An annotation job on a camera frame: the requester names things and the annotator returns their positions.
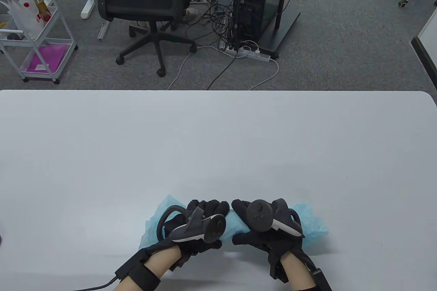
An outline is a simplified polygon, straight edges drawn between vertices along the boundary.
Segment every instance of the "white cable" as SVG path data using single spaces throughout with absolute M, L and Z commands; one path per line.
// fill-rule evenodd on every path
M 244 56 L 236 57 L 236 59 L 242 59 L 242 58 L 245 58 L 245 57 L 247 57 L 247 56 L 250 54 L 250 52 L 252 51 L 252 49 L 250 49 L 249 46 L 247 46 L 247 47 L 249 48 L 248 53 L 245 54 Z M 227 53 L 225 53 L 225 52 L 221 52 L 221 51 L 219 51 L 219 49 L 215 48 L 214 46 L 199 46 L 197 49 L 202 49 L 202 48 L 212 48 L 212 49 L 214 49 L 215 51 L 220 52 L 221 54 L 225 54 L 225 55 L 227 55 L 227 56 L 229 56 L 229 57 L 234 58 L 234 56 L 231 56 L 230 54 L 227 54 Z M 182 64 L 181 64 L 181 67 L 179 67 L 178 75 L 177 75 L 176 78 L 173 80 L 173 82 L 171 82 L 170 86 L 167 88 L 167 91 L 170 90 L 170 88 L 172 87 L 172 85 L 173 85 L 173 84 L 176 82 L 176 80 L 179 78 L 179 76 L 180 76 L 180 74 L 181 74 L 182 66 L 184 66 L 184 63 L 187 61 L 188 57 L 190 57 L 191 54 L 192 54 L 192 52 L 190 52 L 190 53 L 185 57 L 185 59 L 183 60 L 183 62 L 182 62 Z
M 273 77 L 276 76 L 276 74 L 277 74 L 278 71 L 279 71 L 279 63 L 277 63 L 276 60 L 273 60 L 273 59 L 270 59 L 270 61 L 273 61 L 273 62 L 276 64 L 276 66 L 278 66 L 278 69 L 276 70 L 276 73 L 274 73 L 274 74 L 273 74 L 272 76 L 270 76 L 268 79 L 265 79 L 264 81 L 258 83 L 257 85 L 254 85 L 253 87 L 251 87 L 251 88 L 249 89 L 249 91 L 250 91 L 250 90 L 253 90 L 253 89 L 256 88 L 257 86 L 261 85 L 261 84 L 264 83 L 264 82 L 267 82 L 268 80 L 270 80 L 270 79 L 272 79 Z
M 252 41 L 252 40 L 246 40 L 246 41 L 241 41 L 240 43 L 245 43 L 245 42 L 250 42 L 250 43 L 253 43 L 253 44 L 255 44 L 256 45 L 256 47 L 258 48 L 258 50 L 259 50 L 259 46 L 258 46 L 258 44 L 255 42 L 255 41 Z

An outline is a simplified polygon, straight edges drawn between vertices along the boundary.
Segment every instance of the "white wall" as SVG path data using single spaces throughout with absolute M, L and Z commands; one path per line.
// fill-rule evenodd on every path
M 437 66 L 437 10 L 419 34 L 419 39 Z

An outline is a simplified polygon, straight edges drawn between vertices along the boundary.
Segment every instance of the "shoe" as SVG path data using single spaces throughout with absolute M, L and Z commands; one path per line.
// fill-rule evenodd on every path
M 185 9 L 185 17 L 187 19 L 187 22 L 196 19 L 197 15 L 199 14 L 199 11 L 195 8 L 187 8 Z

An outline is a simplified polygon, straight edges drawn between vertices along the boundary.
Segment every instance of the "forearm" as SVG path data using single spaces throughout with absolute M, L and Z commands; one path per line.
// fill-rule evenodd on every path
M 148 269 L 158 278 L 161 278 L 168 269 L 181 258 L 181 250 L 178 246 L 154 253 L 145 263 Z M 127 276 L 114 291 L 142 291 L 136 283 Z
M 281 264 L 287 274 L 292 291 L 315 287 L 314 279 L 304 263 L 294 254 L 287 252 L 281 257 Z

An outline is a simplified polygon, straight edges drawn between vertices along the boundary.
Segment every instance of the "hand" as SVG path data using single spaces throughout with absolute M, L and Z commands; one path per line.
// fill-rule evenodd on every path
M 235 213 L 250 228 L 246 219 L 247 207 L 250 205 L 250 202 L 237 199 L 234 200 L 231 205 L 235 210 Z M 299 225 L 301 224 L 299 215 L 296 211 L 291 209 L 290 215 L 292 215 L 294 221 Z M 304 236 L 296 237 L 284 232 L 283 230 L 270 229 L 267 232 L 258 232 L 250 228 L 250 231 L 247 233 L 234 235 L 232 243 L 235 245 L 248 244 L 267 252 L 269 254 L 268 261 L 270 264 L 270 276 L 274 279 L 279 278 L 282 282 L 286 283 L 288 278 L 280 260 L 287 252 L 293 253 L 308 267 L 311 268 L 314 266 L 314 263 L 312 263 L 308 255 L 306 255 L 302 250 L 303 238 Z
M 192 212 L 196 207 L 200 207 L 203 210 L 203 215 L 206 217 L 210 217 L 216 214 L 222 214 L 226 216 L 229 213 L 229 204 L 226 201 L 218 202 L 217 200 L 211 201 L 201 201 L 192 200 L 188 206 L 187 210 Z M 171 231 L 176 229 L 176 227 L 180 227 L 186 223 L 186 218 L 182 215 L 176 215 L 173 219 L 166 221 L 164 223 L 164 234 L 165 237 L 170 234 Z M 200 252 L 205 252 L 209 249 L 220 249 L 222 246 L 222 242 L 217 240 L 213 243 L 206 243 L 202 239 L 199 240 L 191 240 L 176 243 L 181 249 L 182 258 L 177 262 L 177 265 L 181 267 L 191 256 L 195 256 Z

